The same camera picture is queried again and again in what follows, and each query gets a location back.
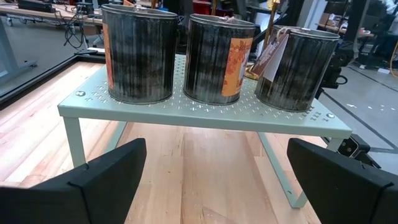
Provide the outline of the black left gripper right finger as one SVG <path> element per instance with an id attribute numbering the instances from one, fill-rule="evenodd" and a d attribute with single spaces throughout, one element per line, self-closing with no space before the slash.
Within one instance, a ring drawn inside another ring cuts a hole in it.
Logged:
<path id="1" fill-rule="evenodd" d="M 299 138 L 293 172 L 322 223 L 397 224 L 397 176 Z"/>

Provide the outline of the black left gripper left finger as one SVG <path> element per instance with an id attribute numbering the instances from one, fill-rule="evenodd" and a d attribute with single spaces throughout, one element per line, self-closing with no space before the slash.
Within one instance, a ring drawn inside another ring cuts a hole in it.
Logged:
<path id="1" fill-rule="evenodd" d="M 33 187 L 1 187 L 1 223 L 124 223 L 146 157 L 137 138 Z"/>

